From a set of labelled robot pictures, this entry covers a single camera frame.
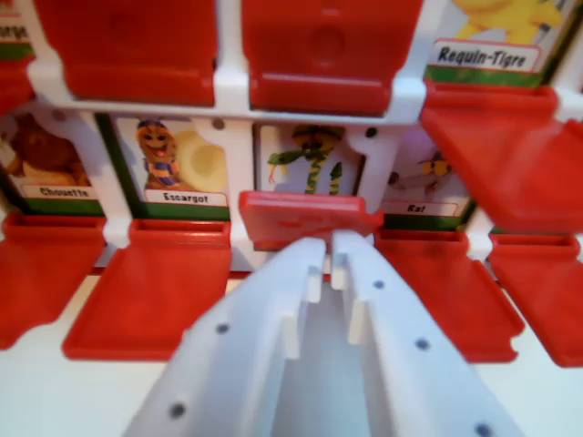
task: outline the white plastic holder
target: white plastic holder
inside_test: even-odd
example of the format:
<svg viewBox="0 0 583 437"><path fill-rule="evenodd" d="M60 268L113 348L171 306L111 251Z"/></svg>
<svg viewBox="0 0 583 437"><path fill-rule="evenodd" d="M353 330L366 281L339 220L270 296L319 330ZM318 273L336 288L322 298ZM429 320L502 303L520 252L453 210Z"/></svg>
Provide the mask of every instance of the white plastic holder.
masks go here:
<svg viewBox="0 0 583 437"><path fill-rule="evenodd" d="M576 234L575 239L579 243L579 253L577 255L577 261L583 262L583 234Z"/></svg>
<svg viewBox="0 0 583 437"><path fill-rule="evenodd" d="M583 25L579 26L575 38L565 53L551 86L558 96L555 119L566 122L571 118L583 119Z"/></svg>
<svg viewBox="0 0 583 437"><path fill-rule="evenodd" d="M126 435L269 435L305 302L320 299L325 250L318 239L290 245L200 318Z"/></svg>
<svg viewBox="0 0 583 437"><path fill-rule="evenodd" d="M494 245L490 239L490 231L494 223L481 207L476 207L465 226L465 235L469 241L467 257L478 261L486 261L492 253Z"/></svg>
<svg viewBox="0 0 583 437"><path fill-rule="evenodd" d="M30 63L27 69L29 80L38 98L49 105L80 111L83 118L88 118L90 114L95 112L103 112L158 114L166 117L186 116L193 119L205 117L241 120L240 125L235 128L228 127L230 133L224 135L232 139L230 145L225 149L229 168L231 246L234 254L231 267L235 270L257 269L270 256L253 249L253 243L249 241L237 206L240 192L244 189L254 189L252 185L252 147L249 149L252 123L260 120L261 122L311 123L346 127L351 147L367 156L358 195L365 198L367 211L369 213L375 212L380 207L400 137L407 126L410 127L418 122L419 114L423 108L426 97L426 87L423 82L424 69L433 49L439 17L446 6L447 0L424 1L407 59L392 83L391 103L385 114L381 117L352 117L251 109L249 71L242 47L240 0L217 1L219 53L218 67L213 77L214 107L184 107L77 99L66 86L63 63L46 39L34 0L17 0L17 7L21 12L31 44L36 52L36 59ZM364 130L368 127L378 129L378 135L375 138L363 136ZM240 139L234 137L235 133L240 134ZM94 155L107 153L103 146L98 148L99 151L91 153ZM87 158L83 156L89 157L90 151L88 149L79 150L79 154L84 164L87 164ZM107 215L104 235L108 247L115 250L115 248L122 248L128 244L128 235L124 236L123 233L128 230L131 216L126 214L124 210L128 209L127 205L123 207L119 202L118 194L121 193L121 190L118 184L113 182L116 179L113 168L110 170L106 173L111 173L110 181L112 182L106 183L103 189L100 189L97 184L94 185L94 188L98 192L110 189L115 191L111 202L109 201L111 194L100 196L102 207ZM241 177L241 172L246 172L247 176ZM110 252L112 250L107 251L103 262L107 261Z"/></svg>
<svg viewBox="0 0 583 437"><path fill-rule="evenodd" d="M332 287L339 290L332 295L343 303L338 317L345 330L313 331L315 325L305 322L306 305L321 298L324 251L318 239L293 243L199 319L125 435L280 437L293 435L278 426L281 421L302 419L309 430L326 417L329 404L338 403L320 401L335 385L318 381L300 392L318 370L296 363L307 358L302 345L314 338L325 359L336 335L347 336L356 348L348 351L357 354L362 372L361 389L348 398L363 391L367 423L365 433L353 435L523 435L417 295L355 232L337 231L332 240ZM350 378L353 373L342 372L345 362L326 361L329 367L318 374ZM288 373L287 366L295 372ZM301 369L307 373L298 373ZM286 412L300 412L302 399L322 411L281 417L282 400L288 406L295 402ZM333 428L349 429L353 419L334 416Z"/></svg>

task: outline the white plastic piece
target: white plastic piece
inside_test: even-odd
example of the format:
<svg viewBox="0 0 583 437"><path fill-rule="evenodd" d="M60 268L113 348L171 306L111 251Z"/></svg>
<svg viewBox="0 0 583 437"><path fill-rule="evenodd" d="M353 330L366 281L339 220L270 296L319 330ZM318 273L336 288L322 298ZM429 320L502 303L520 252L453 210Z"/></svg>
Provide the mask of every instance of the white plastic piece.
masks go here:
<svg viewBox="0 0 583 437"><path fill-rule="evenodd" d="M0 192L0 241L3 241L5 238L4 231L2 230L2 223L4 223L4 219L10 212L10 204L8 203L8 200L6 200L4 193Z"/></svg>
<svg viewBox="0 0 583 437"><path fill-rule="evenodd" d="M199 319L127 437L269 435L305 303L320 298L325 250L318 239L293 243Z"/></svg>
<svg viewBox="0 0 583 437"><path fill-rule="evenodd" d="M75 144L107 218L103 237L110 247L107 253L113 254L115 249L123 249L129 244L128 229L132 215L94 115L90 112L80 112L73 117L69 129L70 139Z"/></svg>
<svg viewBox="0 0 583 437"><path fill-rule="evenodd" d="M290 245L197 321L126 436L522 435L366 239L333 236L340 293L324 251Z"/></svg>
<svg viewBox="0 0 583 437"><path fill-rule="evenodd" d="M494 223L486 212L476 207L465 227L465 234L469 240L467 257L484 262L492 253L494 245L490 239L490 231L494 228Z"/></svg>
<svg viewBox="0 0 583 437"><path fill-rule="evenodd" d="M571 118L583 119L583 25L565 53L551 82L558 96L555 119L565 122Z"/></svg>
<svg viewBox="0 0 583 437"><path fill-rule="evenodd" d="M358 346L371 435L522 435L423 303L362 237L338 231L349 341Z"/></svg>
<svg viewBox="0 0 583 437"><path fill-rule="evenodd" d="M579 254L577 255L577 261L583 262L583 234L576 234L575 238L579 243Z"/></svg>

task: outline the red plastic flap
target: red plastic flap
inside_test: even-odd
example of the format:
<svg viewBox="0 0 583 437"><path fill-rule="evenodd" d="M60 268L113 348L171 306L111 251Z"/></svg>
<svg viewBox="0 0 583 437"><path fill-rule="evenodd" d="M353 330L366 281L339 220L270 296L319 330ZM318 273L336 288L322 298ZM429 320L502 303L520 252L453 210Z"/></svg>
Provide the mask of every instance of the red plastic flap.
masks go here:
<svg viewBox="0 0 583 437"><path fill-rule="evenodd" d="M225 293L230 224L134 220L68 333L69 358L167 360Z"/></svg>
<svg viewBox="0 0 583 437"><path fill-rule="evenodd" d="M466 256L464 234L383 229L375 241L468 361L517 356L510 341L524 323L484 265Z"/></svg>
<svg viewBox="0 0 583 437"><path fill-rule="evenodd" d="M214 104L214 0L35 3L77 97Z"/></svg>
<svg viewBox="0 0 583 437"><path fill-rule="evenodd" d="M504 230L583 230L583 125L555 121L556 101L548 88L430 88L424 128Z"/></svg>
<svg viewBox="0 0 583 437"><path fill-rule="evenodd" d="M251 104L285 111L381 115L422 0L242 3Z"/></svg>
<svg viewBox="0 0 583 437"><path fill-rule="evenodd" d="M30 57L0 63L0 117L35 96L26 75L26 66L32 60Z"/></svg>
<svg viewBox="0 0 583 437"><path fill-rule="evenodd" d="M492 235L492 270L559 366L583 366L583 264L573 237Z"/></svg>
<svg viewBox="0 0 583 437"><path fill-rule="evenodd" d="M6 218L0 242L0 349L59 317L103 251L104 224L104 218Z"/></svg>
<svg viewBox="0 0 583 437"><path fill-rule="evenodd" d="M384 213L366 212L363 198L325 194L244 191L240 214L256 250L280 250L302 237L325 239L332 231L352 229L370 235L384 222Z"/></svg>

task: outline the white plastic frame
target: white plastic frame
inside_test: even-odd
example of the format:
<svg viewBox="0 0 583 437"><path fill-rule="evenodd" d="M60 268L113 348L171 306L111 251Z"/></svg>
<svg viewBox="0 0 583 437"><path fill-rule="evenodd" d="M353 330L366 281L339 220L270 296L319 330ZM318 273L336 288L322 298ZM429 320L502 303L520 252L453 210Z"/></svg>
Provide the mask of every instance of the white plastic frame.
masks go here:
<svg viewBox="0 0 583 437"><path fill-rule="evenodd" d="M77 100L68 91L63 75L63 64L58 53L48 44L40 24L34 0L17 0L36 52L36 60L28 67L29 80L39 100L54 107L75 109L85 114L102 112L109 114L158 114L165 117L191 117L193 123L204 124L201 118L221 118L225 128L221 131L203 135L209 141L225 148L229 178L229 202L231 221L231 246L233 261L231 269L257 269L268 255L256 252L249 241L247 231L240 218L238 209L239 195L253 186L253 147L252 123L289 122L340 125L347 129L350 147L366 156L358 195L366 200L368 212L376 211L381 204L384 189L393 167L399 141L408 127L417 123L424 104L426 87L423 74L426 61L433 48L439 18L447 0L424 1L409 55L403 68L392 83L392 100L382 117L347 117L286 112L251 110L249 102L249 72L247 60L242 50L242 23L240 0L217 0L217 28L219 38L218 67L214 74L214 107L182 107L172 105L148 105L134 103ZM376 127L377 135L367 138L365 129ZM86 163L89 150L79 154ZM102 158L106 151L93 150L94 155ZM120 245L119 235L127 232L131 220L128 205L118 198L123 195L115 178L96 180L101 185L98 193L114 193L99 197L106 211L108 229L111 235L107 242L115 240L113 247Z"/></svg>

